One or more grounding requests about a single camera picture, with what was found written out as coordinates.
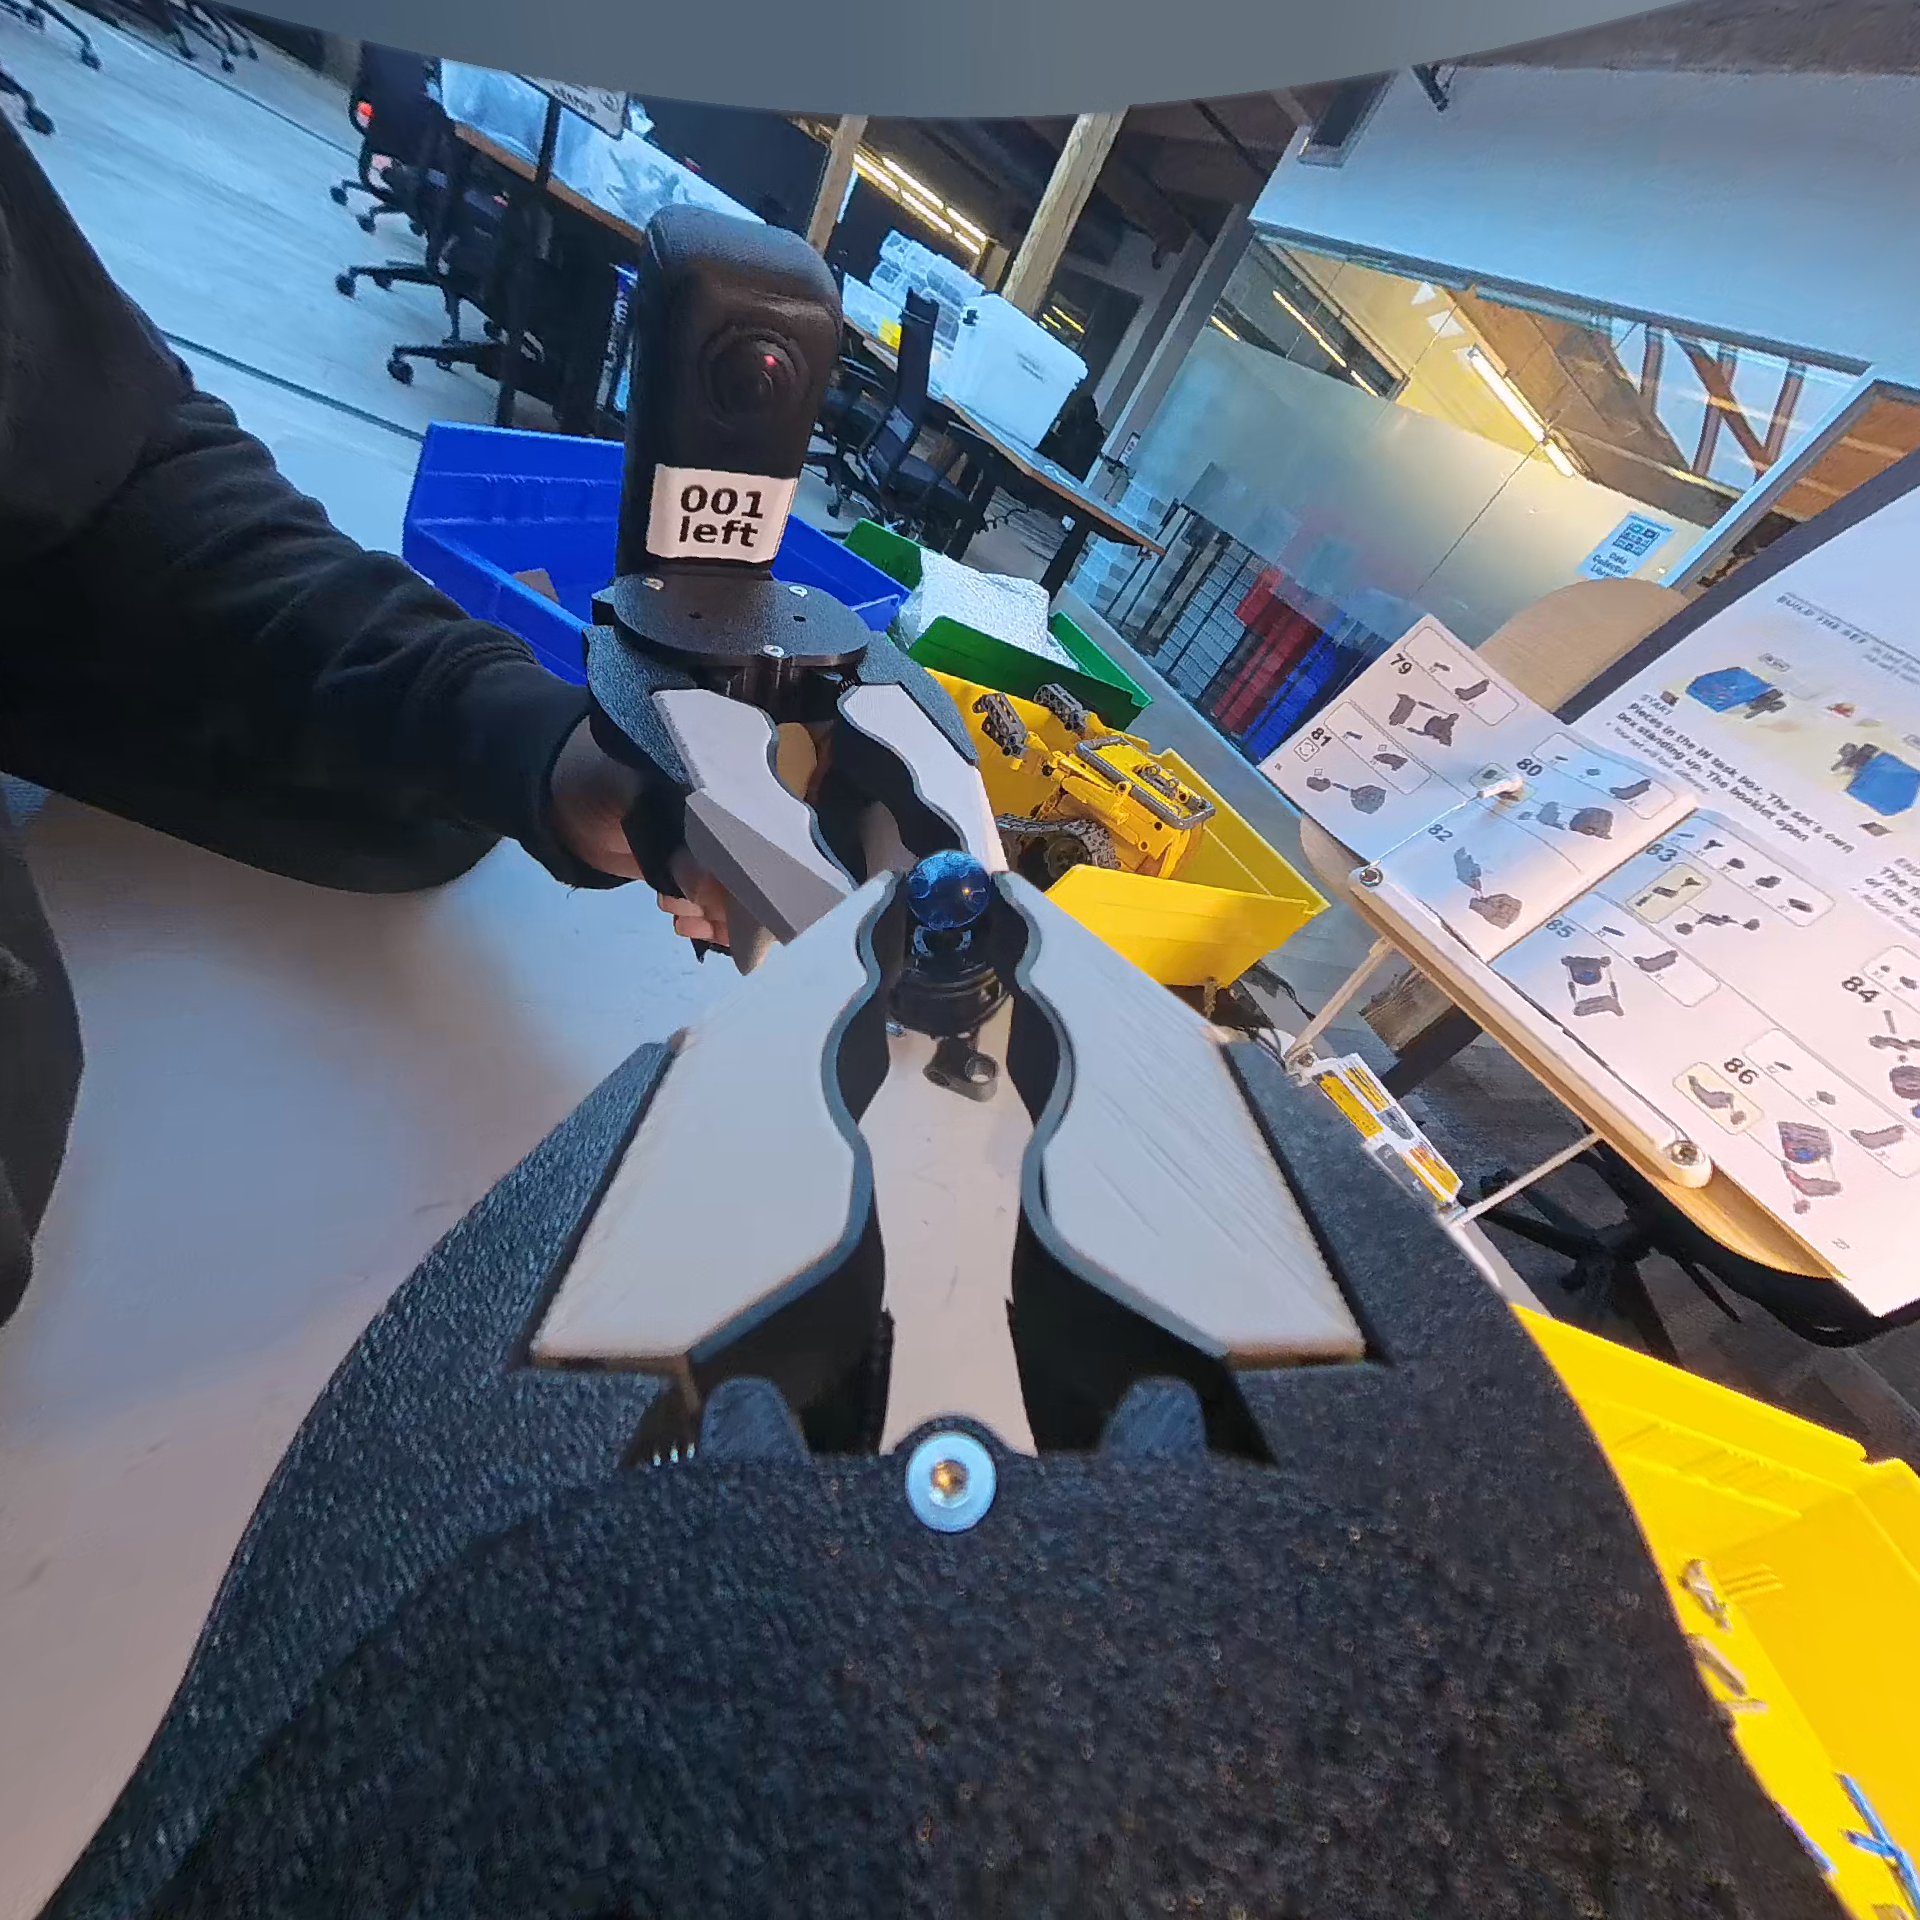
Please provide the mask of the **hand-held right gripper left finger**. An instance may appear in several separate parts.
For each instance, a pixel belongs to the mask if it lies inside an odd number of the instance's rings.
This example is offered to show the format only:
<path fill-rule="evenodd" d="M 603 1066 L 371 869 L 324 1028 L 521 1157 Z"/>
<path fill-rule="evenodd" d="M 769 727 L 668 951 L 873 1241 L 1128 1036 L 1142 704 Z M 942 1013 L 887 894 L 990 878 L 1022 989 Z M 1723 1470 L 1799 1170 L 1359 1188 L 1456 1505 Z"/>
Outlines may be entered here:
<path fill-rule="evenodd" d="M 843 1265 L 873 1216 L 857 1118 L 889 1066 L 873 878 L 671 1046 L 532 1330 L 544 1367 L 713 1369 Z"/>

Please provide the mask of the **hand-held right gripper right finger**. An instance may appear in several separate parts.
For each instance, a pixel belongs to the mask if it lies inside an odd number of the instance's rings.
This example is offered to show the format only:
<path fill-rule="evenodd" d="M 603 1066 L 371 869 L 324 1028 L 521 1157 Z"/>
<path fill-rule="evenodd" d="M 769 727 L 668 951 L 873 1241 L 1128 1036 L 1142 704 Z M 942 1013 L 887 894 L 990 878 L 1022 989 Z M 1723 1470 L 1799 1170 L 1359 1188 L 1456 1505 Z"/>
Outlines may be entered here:
<path fill-rule="evenodd" d="M 1206 1360 L 1357 1360 L 1359 1322 L 1214 1026 L 1012 873 L 996 959 L 1041 1254 Z"/>

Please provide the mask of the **clear blue round stud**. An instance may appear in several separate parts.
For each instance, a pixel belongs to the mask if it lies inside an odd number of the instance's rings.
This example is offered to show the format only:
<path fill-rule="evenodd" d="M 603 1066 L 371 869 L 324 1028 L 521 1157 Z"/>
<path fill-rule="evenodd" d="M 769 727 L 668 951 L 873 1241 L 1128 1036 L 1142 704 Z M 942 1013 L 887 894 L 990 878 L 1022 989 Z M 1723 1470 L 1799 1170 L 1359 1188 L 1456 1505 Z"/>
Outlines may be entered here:
<path fill-rule="evenodd" d="M 996 903 L 995 876 L 967 849 L 939 849 L 919 858 L 902 878 L 902 898 L 915 930 L 932 944 L 953 944 Z"/>

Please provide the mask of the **black toy wheel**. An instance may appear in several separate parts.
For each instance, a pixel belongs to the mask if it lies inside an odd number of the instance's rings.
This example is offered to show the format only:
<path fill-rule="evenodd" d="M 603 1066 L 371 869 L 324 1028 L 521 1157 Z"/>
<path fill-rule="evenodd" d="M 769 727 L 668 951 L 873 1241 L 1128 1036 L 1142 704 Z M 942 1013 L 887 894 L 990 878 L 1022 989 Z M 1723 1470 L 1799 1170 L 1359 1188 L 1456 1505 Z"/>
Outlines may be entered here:
<path fill-rule="evenodd" d="M 988 936 L 977 928 L 912 925 L 887 1016 L 931 1039 L 967 1039 L 1005 999 Z"/>

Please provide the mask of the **grey desk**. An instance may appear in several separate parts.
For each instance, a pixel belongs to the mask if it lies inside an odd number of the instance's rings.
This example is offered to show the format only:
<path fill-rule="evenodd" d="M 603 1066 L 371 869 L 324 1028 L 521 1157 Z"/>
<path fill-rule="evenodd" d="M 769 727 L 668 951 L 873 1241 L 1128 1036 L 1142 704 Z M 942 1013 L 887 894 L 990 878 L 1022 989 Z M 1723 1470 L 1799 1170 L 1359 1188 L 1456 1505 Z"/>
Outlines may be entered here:
<path fill-rule="evenodd" d="M 518 848 L 350 896 L 8 782 L 85 1074 L 4 1325 L 4 1916 L 168 1704 L 371 1314 L 633 1049 L 731 994 L 641 889 Z"/>

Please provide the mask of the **person's left hand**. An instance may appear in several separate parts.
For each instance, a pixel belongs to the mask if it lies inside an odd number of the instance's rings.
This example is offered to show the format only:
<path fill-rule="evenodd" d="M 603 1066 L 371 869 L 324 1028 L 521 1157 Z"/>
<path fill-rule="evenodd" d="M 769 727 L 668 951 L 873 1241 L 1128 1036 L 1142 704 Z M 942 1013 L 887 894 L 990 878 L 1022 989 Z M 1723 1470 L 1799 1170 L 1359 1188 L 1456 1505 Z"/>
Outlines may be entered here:
<path fill-rule="evenodd" d="M 595 876 L 646 882 L 677 934 L 699 953 L 731 953 L 728 894 L 684 845 L 649 866 L 633 849 L 629 826 L 649 813 L 639 774 L 603 750 L 592 719 L 567 735 L 545 778 L 545 818 L 564 849 Z"/>

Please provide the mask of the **green storage bin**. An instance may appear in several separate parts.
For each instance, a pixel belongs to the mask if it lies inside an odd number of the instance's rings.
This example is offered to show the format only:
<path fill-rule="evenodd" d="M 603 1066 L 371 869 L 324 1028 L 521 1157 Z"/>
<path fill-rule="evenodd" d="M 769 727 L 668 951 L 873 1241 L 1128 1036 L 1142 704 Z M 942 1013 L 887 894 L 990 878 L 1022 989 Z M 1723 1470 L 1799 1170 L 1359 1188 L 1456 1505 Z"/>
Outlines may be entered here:
<path fill-rule="evenodd" d="M 920 544 L 871 519 L 855 520 L 846 544 L 863 560 L 892 574 L 907 589 L 920 581 Z M 1009 696 L 1031 700 L 1041 686 L 1065 687 L 1115 732 L 1131 734 L 1150 694 L 1134 682 L 1115 660 L 1107 657 L 1065 612 L 1049 612 L 1054 638 L 1071 654 L 1077 666 L 1062 666 L 1016 650 L 1014 647 L 973 632 L 947 617 L 936 620 L 920 639 L 902 641 L 896 624 L 889 629 L 899 648 L 958 681 L 995 687 Z"/>

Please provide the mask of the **black office chair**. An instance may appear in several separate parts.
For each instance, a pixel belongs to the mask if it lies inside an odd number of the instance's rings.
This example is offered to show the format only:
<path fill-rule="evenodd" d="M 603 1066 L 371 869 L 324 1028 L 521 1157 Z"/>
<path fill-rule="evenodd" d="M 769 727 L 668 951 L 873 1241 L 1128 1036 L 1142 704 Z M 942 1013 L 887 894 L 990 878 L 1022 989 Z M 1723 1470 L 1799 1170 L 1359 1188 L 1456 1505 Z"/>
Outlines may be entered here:
<path fill-rule="evenodd" d="M 822 479 L 829 488 L 832 513 L 859 503 L 896 532 L 920 529 L 927 522 L 927 509 L 944 476 L 920 458 L 915 446 L 931 407 L 936 318 L 936 301 L 910 289 L 902 296 L 893 386 L 865 390 L 868 400 L 885 400 L 885 405 L 877 412 L 863 412 L 861 396 L 852 393 L 829 421 Z"/>
<path fill-rule="evenodd" d="M 470 191 L 472 149 L 465 146 L 428 92 L 393 94 L 357 82 L 350 94 L 350 116 L 361 137 L 358 177 L 374 207 L 358 216 L 368 231 L 380 210 L 407 216 L 408 231 L 422 242 L 417 261 L 374 261 L 336 272 L 334 289 L 352 300 L 358 281 L 380 289 L 400 282 L 431 288 L 443 308 L 447 334 L 437 343 L 390 348 L 385 369 L 407 386 L 416 364 L 443 369 L 472 367 L 480 374 L 500 373 L 502 328 L 483 318 L 483 335 L 465 341 L 462 310 L 484 308 L 487 274 L 472 264 L 472 240 L 496 237 L 497 218 L 483 215 Z"/>

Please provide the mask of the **yellow toy tracked vehicle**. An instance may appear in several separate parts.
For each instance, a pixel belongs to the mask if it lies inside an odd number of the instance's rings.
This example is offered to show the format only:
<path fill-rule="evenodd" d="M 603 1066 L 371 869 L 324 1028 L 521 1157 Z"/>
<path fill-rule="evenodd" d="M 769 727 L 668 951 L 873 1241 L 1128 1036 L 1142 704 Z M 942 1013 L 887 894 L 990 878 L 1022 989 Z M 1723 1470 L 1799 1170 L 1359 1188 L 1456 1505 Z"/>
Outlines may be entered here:
<path fill-rule="evenodd" d="M 1031 702 L 992 687 L 958 702 L 1005 862 L 1041 890 L 1075 869 L 1177 879 L 1203 845 L 1214 801 L 1065 686 L 1045 682 Z"/>

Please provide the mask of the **yellow printed leaflet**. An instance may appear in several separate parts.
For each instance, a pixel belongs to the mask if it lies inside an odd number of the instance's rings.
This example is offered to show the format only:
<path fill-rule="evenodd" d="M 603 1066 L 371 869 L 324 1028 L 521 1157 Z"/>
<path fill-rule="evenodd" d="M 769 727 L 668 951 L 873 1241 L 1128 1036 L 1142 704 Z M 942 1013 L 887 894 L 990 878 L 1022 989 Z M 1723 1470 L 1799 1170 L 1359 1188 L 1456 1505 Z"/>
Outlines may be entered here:
<path fill-rule="evenodd" d="M 1437 1213 L 1456 1207 L 1460 1175 L 1363 1055 L 1348 1052 L 1297 1061 L 1293 1074 L 1351 1124 L 1366 1157 L 1406 1193 L 1419 1194 Z"/>

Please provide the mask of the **yellow storage bin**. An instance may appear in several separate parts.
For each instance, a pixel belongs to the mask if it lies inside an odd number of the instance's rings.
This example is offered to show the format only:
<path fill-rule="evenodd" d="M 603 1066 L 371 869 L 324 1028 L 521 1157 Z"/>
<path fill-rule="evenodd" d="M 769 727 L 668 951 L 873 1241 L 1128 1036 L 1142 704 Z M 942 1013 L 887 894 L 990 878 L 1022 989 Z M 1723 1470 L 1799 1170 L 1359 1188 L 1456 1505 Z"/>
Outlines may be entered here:
<path fill-rule="evenodd" d="M 959 713 L 958 696 L 988 690 L 947 674 L 932 674 L 932 678 L 953 696 Z M 976 734 L 965 716 L 963 719 L 976 745 L 980 768 Z M 1075 869 L 1045 894 L 1069 919 L 1161 985 L 1171 989 L 1225 989 L 1319 919 L 1328 909 L 1328 901 L 1180 753 L 1150 750 L 1166 760 L 1175 776 L 1216 806 L 1205 829 L 1206 836 L 1188 857 L 1182 876 L 1177 879 L 1151 879 L 1117 870 Z"/>
<path fill-rule="evenodd" d="M 1648 1557 L 1702 1559 L 1915 1840 L 1918 1481 L 1829 1428 L 1575 1330 L 1520 1322 L 1592 1430 Z"/>

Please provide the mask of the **white storage box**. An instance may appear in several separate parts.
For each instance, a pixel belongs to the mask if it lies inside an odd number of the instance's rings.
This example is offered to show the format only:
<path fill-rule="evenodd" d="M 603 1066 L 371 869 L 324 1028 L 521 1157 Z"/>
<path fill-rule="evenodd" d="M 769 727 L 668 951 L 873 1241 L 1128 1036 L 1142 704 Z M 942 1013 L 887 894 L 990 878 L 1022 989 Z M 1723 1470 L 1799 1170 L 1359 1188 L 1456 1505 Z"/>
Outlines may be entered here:
<path fill-rule="evenodd" d="M 980 294 L 963 308 L 931 389 L 996 439 L 1037 447 L 1086 378 L 1079 351 L 1003 296 Z"/>

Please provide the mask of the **white instruction booklet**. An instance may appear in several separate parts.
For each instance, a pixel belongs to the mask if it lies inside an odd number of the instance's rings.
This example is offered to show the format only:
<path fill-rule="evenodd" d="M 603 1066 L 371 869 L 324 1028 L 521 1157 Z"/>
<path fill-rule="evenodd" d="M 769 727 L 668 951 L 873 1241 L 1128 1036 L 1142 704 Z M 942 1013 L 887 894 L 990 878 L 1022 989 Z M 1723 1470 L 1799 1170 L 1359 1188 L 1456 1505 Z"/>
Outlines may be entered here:
<path fill-rule="evenodd" d="M 1915 1317 L 1915 513 L 1907 455 L 1569 709 L 1425 615 L 1256 766 L 1681 1183 L 1830 1263 L 1785 1273 L 1838 1337 Z"/>

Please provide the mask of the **white booklet stand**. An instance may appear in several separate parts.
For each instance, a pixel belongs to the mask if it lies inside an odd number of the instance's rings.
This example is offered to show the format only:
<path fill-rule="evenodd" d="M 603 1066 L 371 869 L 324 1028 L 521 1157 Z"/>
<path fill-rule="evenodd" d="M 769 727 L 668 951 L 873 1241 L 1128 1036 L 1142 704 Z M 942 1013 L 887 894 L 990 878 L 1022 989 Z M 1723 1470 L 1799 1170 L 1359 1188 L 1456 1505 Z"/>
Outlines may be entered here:
<path fill-rule="evenodd" d="M 1654 582 L 1573 582 L 1509 617 L 1480 644 L 1479 657 L 1537 705 L 1569 709 L 1580 693 L 1598 686 L 1605 669 L 1686 609 L 1684 592 Z M 1681 1183 L 1680 1165 L 1628 1114 L 1625 1094 L 1596 1090 L 1592 1066 L 1552 1052 L 1541 1020 L 1517 1015 L 1517 1000 L 1485 966 L 1449 958 L 1431 936 L 1391 921 L 1375 903 L 1375 889 L 1356 882 L 1359 857 L 1328 829 L 1303 822 L 1303 853 L 1328 896 L 1356 908 L 1375 934 L 1353 985 L 1384 956 L 1403 958 L 1693 1228 L 1753 1263 L 1820 1281 L 1839 1280 L 1830 1263 L 1790 1236 L 1723 1173 L 1711 1173 L 1705 1183 Z"/>

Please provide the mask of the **wooden support post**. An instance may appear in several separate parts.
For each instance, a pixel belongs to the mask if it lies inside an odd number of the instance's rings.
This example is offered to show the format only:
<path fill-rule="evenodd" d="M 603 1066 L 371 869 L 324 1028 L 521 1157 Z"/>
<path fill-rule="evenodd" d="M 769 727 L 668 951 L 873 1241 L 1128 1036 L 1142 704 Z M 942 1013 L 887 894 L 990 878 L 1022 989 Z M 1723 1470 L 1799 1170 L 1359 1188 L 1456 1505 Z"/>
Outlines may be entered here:
<path fill-rule="evenodd" d="M 999 281 L 999 296 L 1036 320 L 1096 177 L 1113 153 L 1127 110 L 1080 112 L 1052 165 L 1022 242 Z"/>
<path fill-rule="evenodd" d="M 865 114 L 843 112 L 827 137 L 822 170 L 813 189 L 813 201 L 805 226 L 807 245 L 819 255 L 827 255 L 832 236 L 841 221 L 843 204 L 848 201 L 848 191 L 857 168 L 857 153 L 865 126 Z"/>

